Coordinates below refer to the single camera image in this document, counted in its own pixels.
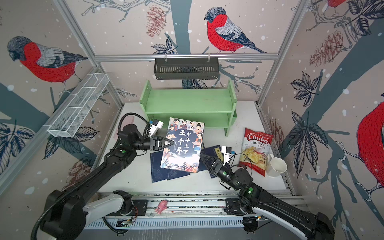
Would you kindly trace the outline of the right navy booklet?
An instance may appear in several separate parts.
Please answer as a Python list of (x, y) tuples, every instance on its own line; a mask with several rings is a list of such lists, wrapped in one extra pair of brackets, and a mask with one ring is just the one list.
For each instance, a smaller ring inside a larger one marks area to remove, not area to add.
[[(201, 154), (213, 156), (213, 157), (215, 157), (215, 159), (216, 158), (220, 158), (220, 159), (223, 158), (222, 153), (221, 153), (221, 146), (220, 145), (209, 147), (209, 148), (204, 148), (204, 149), (202, 149)], [(198, 167), (198, 171), (199, 172), (200, 171), (208, 170), (209, 168), (210, 167), (206, 167), (202, 163), (202, 161), (200, 160), (199, 167)]]

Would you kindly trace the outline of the pink pig toy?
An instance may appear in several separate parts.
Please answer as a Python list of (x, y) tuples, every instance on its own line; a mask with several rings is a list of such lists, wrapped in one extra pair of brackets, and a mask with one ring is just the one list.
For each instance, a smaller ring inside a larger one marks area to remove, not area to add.
[(164, 210), (168, 208), (167, 205), (168, 205), (168, 201), (162, 200), (156, 207), (155, 212), (160, 215)]

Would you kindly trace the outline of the far left navy booklet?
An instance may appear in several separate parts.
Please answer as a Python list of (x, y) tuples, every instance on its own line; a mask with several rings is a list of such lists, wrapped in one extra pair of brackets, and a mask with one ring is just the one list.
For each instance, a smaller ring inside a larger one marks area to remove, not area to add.
[(162, 157), (163, 151), (150, 154), (152, 183), (157, 183), (168, 179), (168, 170), (161, 168)]

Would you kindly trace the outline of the illustrated Chinese history book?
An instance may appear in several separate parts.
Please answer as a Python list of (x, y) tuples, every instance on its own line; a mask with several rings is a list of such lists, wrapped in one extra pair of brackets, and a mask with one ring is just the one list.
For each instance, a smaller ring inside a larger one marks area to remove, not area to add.
[(167, 170), (197, 173), (204, 129), (203, 122), (170, 118), (166, 134), (167, 147), (163, 150), (160, 167)]

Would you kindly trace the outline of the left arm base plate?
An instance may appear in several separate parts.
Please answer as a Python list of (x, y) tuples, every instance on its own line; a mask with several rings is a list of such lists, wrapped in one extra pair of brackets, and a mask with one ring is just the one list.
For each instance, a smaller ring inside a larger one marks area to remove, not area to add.
[(123, 204), (123, 208), (117, 212), (107, 215), (107, 217), (120, 216), (145, 216), (148, 206), (148, 200), (131, 200), (128, 204)]

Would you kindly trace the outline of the green wooden shelf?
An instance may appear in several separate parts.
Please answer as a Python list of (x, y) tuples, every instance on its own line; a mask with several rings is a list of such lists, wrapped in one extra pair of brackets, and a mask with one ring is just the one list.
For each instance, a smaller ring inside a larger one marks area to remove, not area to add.
[(237, 119), (234, 83), (225, 89), (153, 89), (147, 81), (139, 101), (146, 118), (164, 124), (170, 118), (204, 123), (206, 129), (224, 129), (229, 135)]

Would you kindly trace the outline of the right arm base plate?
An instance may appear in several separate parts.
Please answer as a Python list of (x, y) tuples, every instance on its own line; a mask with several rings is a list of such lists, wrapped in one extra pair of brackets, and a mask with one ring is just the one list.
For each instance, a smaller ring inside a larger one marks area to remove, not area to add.
[(228, 215), (234, 216), (245, 216), (245, 215), (256, 215), (258, 212), (255, 212), (253, 208), (256, 205), (266, 205), (268, 202), (263, 202), (257, 198), (237, 198), (237, 199), (226, 199), (226, 207), (224, 212)]

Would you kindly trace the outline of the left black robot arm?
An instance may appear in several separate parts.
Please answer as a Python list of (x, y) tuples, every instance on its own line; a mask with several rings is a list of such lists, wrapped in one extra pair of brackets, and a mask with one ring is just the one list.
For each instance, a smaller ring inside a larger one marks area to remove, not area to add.
[(47, 197), (44, 212), (36, 221), (31, 239), (41, 230), (58, 240), (74, 240), (91, 223), (91, 211), (85, 210), (90, 198), (112, 177), (125, 170), (138, 156), (137, 151), (160, 151), (172, 146), (173, 140), (150, 135), (145, 121), (140, 133), (134, 124), (118, 124), (118, 139), (94, 171), (64, 191), (55, 190)]

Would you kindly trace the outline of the white mesh wall tray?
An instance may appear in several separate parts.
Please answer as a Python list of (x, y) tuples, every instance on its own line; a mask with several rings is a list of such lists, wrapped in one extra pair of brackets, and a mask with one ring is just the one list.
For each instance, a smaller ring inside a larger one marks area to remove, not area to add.
[(107, 74), (88, 74), (81, 88), (70, 94), (69, 103), (48, 128), (53, 137), (72, 138), (99, 99), (110, 79)]

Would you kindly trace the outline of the red Chuba chips bag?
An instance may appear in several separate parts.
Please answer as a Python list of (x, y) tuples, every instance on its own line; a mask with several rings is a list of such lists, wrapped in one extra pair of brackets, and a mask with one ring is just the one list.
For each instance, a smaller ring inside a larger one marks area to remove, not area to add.
[(264, 132), (245, 128), (239, 166), (250, 167), (264, 177), (273, 137)]

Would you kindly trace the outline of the pink pencil case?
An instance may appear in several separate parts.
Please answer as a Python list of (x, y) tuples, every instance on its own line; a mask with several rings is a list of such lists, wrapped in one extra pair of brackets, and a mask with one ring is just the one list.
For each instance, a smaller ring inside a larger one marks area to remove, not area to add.
[(134, 117), (133, 115), (126, 116), (126, 117), (123, 119), (122, 127), (124, 127), (124, 126), (126, 126), (126, 125), (133, 124), (134, 121), (135, 121), (135, 117)]

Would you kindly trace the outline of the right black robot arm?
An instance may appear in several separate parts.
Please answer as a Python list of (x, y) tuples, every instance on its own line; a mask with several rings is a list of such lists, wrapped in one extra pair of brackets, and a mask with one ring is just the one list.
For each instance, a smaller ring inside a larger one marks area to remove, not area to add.
[(302, 211), (270, 194), (253, 182), (244, 168), (233, 171), (219, 158), (201, 155), (200, 160), (209, 173), (219, 178), (221, 185), (238, 191), (238, 200), (227, 204), (224, 211), (229, 215), (258, 214), (291, 231), (301, 240), (333, 240), (335, 229), (323, 213), (316, 215)]

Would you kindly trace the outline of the aluminium mounting rail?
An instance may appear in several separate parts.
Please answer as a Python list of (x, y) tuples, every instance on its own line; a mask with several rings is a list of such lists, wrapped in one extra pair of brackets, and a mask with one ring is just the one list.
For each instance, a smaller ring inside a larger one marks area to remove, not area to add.
[[(132, 195), (132, 200), (148, 200), (147, 218), (187, 218), (225, 216), (226, 199), (237, 199), (235, 193), (218, 194), (141, 194)], [(162, 200), (168, 201), (168, 208), (160, 215), (155, 212)]]

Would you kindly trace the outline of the navy booklet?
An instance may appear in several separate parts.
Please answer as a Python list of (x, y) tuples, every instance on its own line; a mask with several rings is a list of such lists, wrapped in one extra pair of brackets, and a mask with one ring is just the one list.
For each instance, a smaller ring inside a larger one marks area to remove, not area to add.
[(162, 157), (163, 151), (150, 154), (152, 183), (157, 183), (168, 179), (168, 170), (161, 168)]
[(182, 177), (187, 177), (189, 175), (190, 175), (189, 172), (178, 171), (178, 170), (168, 170), (167, 180), (174, 180)]
[[(204, 149), (202, 149), (201, 154), (213, 156), (213, 157), (215, 157), (215, 159), (216, 158), (220, 158), (220, 159), (223, 158), (222, 153), (221, 153), (221, 146), (220, 145), (209, 147), (209, 148), (204, 148)], [(199, 172), (200, 171), (208, 170), (209, 168), (210, 167), (206, 167), (202, 163), (202, 161), (200, 160), (199, 167), (198, 167), (198, 171)]]

